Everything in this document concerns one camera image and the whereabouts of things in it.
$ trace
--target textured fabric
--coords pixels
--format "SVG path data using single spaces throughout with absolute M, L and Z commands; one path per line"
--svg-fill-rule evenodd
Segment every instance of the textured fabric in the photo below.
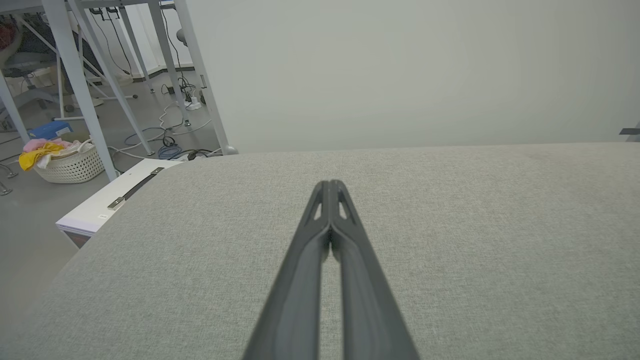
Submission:
M 272 153 L 162 171 L 2 359 L 239 359 L 314 185 L 343 180 L 423 359 L 640 357 L 640 144 Z M 323 265 L 321 358 L 342 357 Z

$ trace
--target desk leg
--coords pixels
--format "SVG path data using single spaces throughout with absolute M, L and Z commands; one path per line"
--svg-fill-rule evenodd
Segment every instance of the desk leg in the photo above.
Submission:
M 42 0 L 42 6 L 49 19 L 49 25 L 53 37 L 56 39 L 56 45 L 60 50 L 60 56 L 65 63 L 67 76 L 71 82 L 71 86 L 76 93 L 76 99 L 82 110 L 86 126 L 91 133 L 93 142 L 98 150 L 98 155 L 104 164 L 104 170 L 110 181 L 116 179 L 116 170 L 111 162 L 109 149 L 102 134 L 98 116 L 95 114 L 89 88 L 84 78 L 83 64 L 80 62 L 76 49 L 76 42 L 72 36 L 71 25 L 67 19 L 67 9 L 64 0 Z
M 22 118 L 20 117 L 20 113 L 18 112 L 18 107 L 16 107 L 15 102 L 13 101 L 13 96 L 9 91 L 9 86 L 6 84 L 6 80 L 4 76 L 0 73 L 0 98 L 2 98 L 2 102 L 4 103 L 4 107 L 6 108 L 9 116 L 11 116 L 11 120 L 13 121 L 13 126 L 18 130 L 18 134 L 22 138 L 22 142 L 27 143 L 29 141 L 29 135 L 27 135 L 27 129 L 24 127 L 24 123 L 22 123 Z
M 211 84 L 208 84 L 209 76 L 202 60 L 202 54 L 200 53 L 200 47 L 198 46 L 198 40 L 196 39 L 196 33 L 191 23 L 191 16 L 185 0 L 175 0 L 175 11 L 178 13 L 182 30 L 184 31 L 184 38 L 187 40 L 187 48 L 191 54 L 193 61 L 193 67 L 196 69 L 196 73 L 200 78 L 200 89 L 204 93 L 205 99 L 207 99 L 207 109 L 209 110 L 209 116 L 211 117 L 211 124 L 216 132 L 218 138 L 218 145 L 222 149 L 224 155 L 237 154 L 238 151 L 227 140 L 227 134 L 225 128 L 222 126 L 222 119 L 220 118 L 220 112 L 218 111 L 218 105 L 213 97 L 213 91 L 211 90 Z
M 164 62 L 166 63 L 166 69 L 169 72 L 169 78 L 171 79 L 171 84 L 173 85 L 173 89 L 175 90 L 175 97 L 178 100 L 178 107 L 180 108 L 180 112 L 182 113 L 184 125 L 190 126 L 191 123 L 189 122 L 189 114 L 187 113 L 187 108 L 184 106 L 184 99 L 180 98 L 182 96 L 180 93 L 180 83 L 178 82 L 178 75 L 175 72 L 175 66 L 173 66 L 173 56 L 171 55 L 169 40 L 167 39 L 166 30 L 164 28 L 164 20 L 162 16 L 162 10 L 160 9 L 160 4 L 157 1 L 149 1 L 148 5 L 149 12 L 151 13 L 151 19 L 153 20 L 154 28 L 156 29 L 158 42 L 160 43 L 160 50 L 162 50 Z
M 140 69 L 142 73 L 145 75 L 145 83 L 147 87 L 149 87 L 149 91 L 153 94 L 154 88 L 151 86 L 151 79 L 149 79 L 149 73 L 147 72 L 147 67 L 145 66 L 145 62 L 142 60 L 142 54 L 140 54 L 140 48 L 138 47 L 138 41 L 136 40 L 136 35 L 133 33 L 133 29 L 131 28 L 131 22 L 129 21 L 129 14 L 127 13 L 127 9 L 124 6 L 118 7 L 120 10 L 120 16 L 122 16 L 122 22 L 124 23 L 124 28 L 127 30 L 127 34 L 129 35 L 129 40 L 131 40 L 131 46 L 133 47 L 133 52 L 136 53 L 136 58 L 138 59 L 138 63 L 140 64 Z
M 131 110 L 131 107 L 129 106 L 127 99 L 125 98 L 125 95 L 122 93 L 122 89 L 120 88 L 120 85 L 118 85 L 118 81 L 114 78 L 111 67 L 104 61 L 105 59 L 104 52 L 102 51 L 102 48 L 100 47 L 100 45 L 98 44 L 98 41 L 96 40 L 97 37 L 95 36 L 93 27 L 89 23 L 89 18 L 86 16 L 86 12 L 84 12 L 84 8 L 80 4 L 80 0 L 68 0 L 68 3 L 71 6 L 73 13 L 76 15 L 76 19 L 78 20 L 78 25 L 80 25 L 80 28 L 82 29 L 83 33 L 86 36 L 85 37 L 86 41 L 89 43 L 89 45 L 93 49 L 93 54 L 95 55 L 95 58 L 98 60 L 98 63 L 102 68 L 104 77 L 107 78 L 107 80 L 109 81 L 109 84 L 111 85 L 111 89 L 113 90 L 113 93 L 115 94 L 116 98 L 118 99 L 118 102 L 122 106 L 122 109 L 124 110 L 125 115 L 127 115 L 127 118 L 129 119 L 129 123 L 131 123 L 131 127 L 133 127 L 134 131 L 138 135 L 138 138 L 140 139 L 142 146 L 147 151 L 147 155 L 151 156 L 155 154 L 155 152 L 152 151 L 151 148 L 149 147 L 149 144 L 145 136 L 143 135 L 142 131 L 140 131 L 140 128 L 138 127 L 138 123 L 136 122 L 136 117 L 133 115 L 133 111 Z

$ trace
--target white cable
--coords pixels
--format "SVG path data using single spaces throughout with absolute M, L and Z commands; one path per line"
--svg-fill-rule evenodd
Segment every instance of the white cable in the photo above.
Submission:
M 185 131 L 185 132 L 183 132 L 183 133 L 173 133 L 173 135 L 184 135 L 184 134 L 192 133 L 193 131 L 198 131 L 198 130 L 200 130 L 201 128 L 205 127 L 205 126 L 206 126 L 208 123 L 210 123 L 210 122 L 211 122 L 211 120 L 209 120 L 209 121 L 205 122 L 205 123 L 204 123 L 204 125 L 202 125 L 202 126 L 198 127 L 197 129 L 193 129 L 193 130 Z
M 178 105 L 178 102 L 177 102 L 177 101 L 173 101 L 171 104 L 167 105 L 167 106 L 163 109 L 163 114 L 162 114 L 162 115 L 160 115 L 160 117 L 158 118 L 158 120 L 160 120 L 160 126 L 159 126 L 159 127 L 160 127 L 161 129 L 163 129 L 164 131 L 163 131 L 160 135 L 154 136 L 154 137 L 152 137 L 151 139 L 147 139 L 147 141 L 148 141 L 148 142 L 149 142 L 149 141 L 151 141 L 151 140 L 155 140 L 155 139 L 157 139 L 157 138 L 159 138 L 159 137 L 161 137 L 161 136 L 164 136 L 164 134 L 166 133 L 166 128 L 164 127 L 164 120 L 163 120 L 163 117 L 165 117 L 165 116 L 166 116 L 166 114 L 167 114 L 166 110 L 167 110 L 168 108 L 170 108 L 171 106 L 174 106 L 174 105 Z M 183 133 L 172 133 L 171 135 L 184 135 L 184 134 L 192 133 L 192 132 L 194 132 L 194 131 L 198 131 L 198 130 L 200 130 L 201 128 L 205 127 L 205 126 L 206 126 L 208 123 L 210 123 L 210 122 L 211 122 L 211 120 L 207 121 L 206 123 L 204 123 L 204 125 L 202 125 L 202 126 L 200 126 L 200 127 L 196 128 L 196 129 L 189 130 L 189 131 L 185 131 L 185 132 L 183 132 Z M 179 124 L 179 125 L 173 126 L 173 127 L 171 127 L 171 129 L 175 129 L 176 127 L 180 127 L 180 126 L 182 126 L 182 124 Z M 137 147 L 137 146 L 140 146 L 140 145 L 142 145 L 142 142 L 139 142 L 139 143 L 137 143 L 136 145 L 132 145 L 132 146 L 130 146 L 130 147 L 123 147 L 122 149 L 118 149 L 118 148 L 113 147 L 113 146 L 107 146 L 107 147 L 108 147 L 109 149 L 113 149 L 113 150 L 115 150 L 115 151 L 116 151 L 116 152 L 114 152 L 114 153 L 113 153 L 113 155 L 115 155 L 115 154 L 117 154 L 117 153 L 121 152 L 122 154 L 129 155 L 129 156 L 130 156 L 130 157 L 132 157 L 132 158 L 137 158 L 137 159 L 147 159 L 147 158 L 144 158 L 144 157 L 142 157 L 142 156 L 138 156 L 138 155 L 134 155 L 134 154 L 130 154 L 130 153 L 128 153 L 128 152 L 125 152 L 126 150 L 131 150 L 131 149 L 133 149 L 133 148 L 135 148 L 135 147 Z M 216 151 L 218 151 L 218 150 L 212 151 L 211 153 L 209 153 L 209 154 L 207 155 L 207 157 L 212 156 L 212 155 L 213 155 Z
M 132 157 L 132 158 L 148 159 L 148 158 L 144 158 L 144 157 L 142 157 L 142 156 L 138 156 L 138 155 L 134 155 L 134 154 L 129 154 L 128 152 L 124 152 L 124 151 L 122 151 L 123 149 L 117 149 L 116 147 L 113 147 L 113 146 L 107 146 L 107 147 L 108 147 L 109 149 L 113 149 L 113 150 L 115 150 L 115 151 L 116 151 L 116 152 L 114 152 L 114 153 L 113 153 L 113 155 L 115 155 L 115 154 L 117 154 L 117 153 L 121 152 L 122 154 L 129 155 L 129 156 L 130 156 L 130 157 Z
M 210 152 L 209 154 L 207 154 L 207 157 L 212 156 L 212 155 L 222 155 L 222 154 L 220 154 L 220 153 L 216 152 L 216 151 L 218 151 L 218 150 L 222 150 L 222 148 L 221 148 L 221 147 L 219 147 L 219 148 L 217 148 L 216 150 L 213 150 L 212 152 Z

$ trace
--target white wicker basket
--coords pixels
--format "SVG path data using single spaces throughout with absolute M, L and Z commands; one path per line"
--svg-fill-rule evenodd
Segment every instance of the white wicker basket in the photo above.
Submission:
M 42 179 L 56 184 L 77 184 L 89 181 L 104 171 L 104 165 L 93 147 L 61 159 L 52 159 L 47 168 L 33 167 Z

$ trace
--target gray floor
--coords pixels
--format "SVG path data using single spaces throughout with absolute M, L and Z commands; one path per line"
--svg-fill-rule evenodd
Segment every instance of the gray floor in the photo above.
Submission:
M 184 74 L 195 83 L 195 73 Z M 163 108 L 172 101 L 169 95 L 160 94 L 161 85 L 169 83 L 166 74 L 154 78 L 152 82 L 156 94 L 150 94 L 143 83 L 123 87 L 125 94 L 139 95 L 138 99 L 131 99 L 129 104 L 143 129 L 158 126 L 158 117 L 162 115 Z M 101 88 L 107 94 L 112 94 L 108 86 Z M 49 109 L 41 110 L 36 102 L 32 102 L 23 106 L 20 114 L 25 126 L 33 128 L 46 124 L 52 116 L 58 116 L 56 108 L 55 104 L 50 104 Z M 108 145 L 125 147 L 124 139 L 134 132 L 117 101 L 107 101 L 95 110 L 100 117 L 100 125 Z M 172 106 L 167 112 L 164 118 L 166 125 L 178 124 L 181 121 L 177 107 Z M 189 115 L 192 129 L 209 120 L 205 106 L 190 111 Z M 74 131 L 87 131 L 84 122 L 70 123 Z M 155 136 L 159 131 L 147 131 L 147 138 Z M 16 136 L 17 133 L 0 133 L 0 143 Z M 211 124 L 194 133 L 175 136 L 175 139 L 183 149 L 213 151 L 218 148 Z M 162 146 L 161 142 L 151 142 L 150 145 L 154 150 Z M 0 159 L 19 154 L 21 150 L 20 140 L 0 144 Z M 130 152 L 145 155 L 142 146 Z M 17 157 L 2 163 L 10 164 L 16 159 Z M 115 165 L 120 170 L 127 170 L 139 161 L 141 160 L 119 154 L 115 158 Z M 77 252 L 57 230 L 55 221 L 108 183 L 106 174 L 102 173 L 83 184 L 51 184 L 34 171 L 22 171 L 17 163 L 10 166 L 20 175 L 6 179 L 4 172 L 0 172 L 0 181 L 13 189 L 12 193 L 0 197 L 0 338 L 20 320 L 30 303 L 48 287 L 55 275 Z

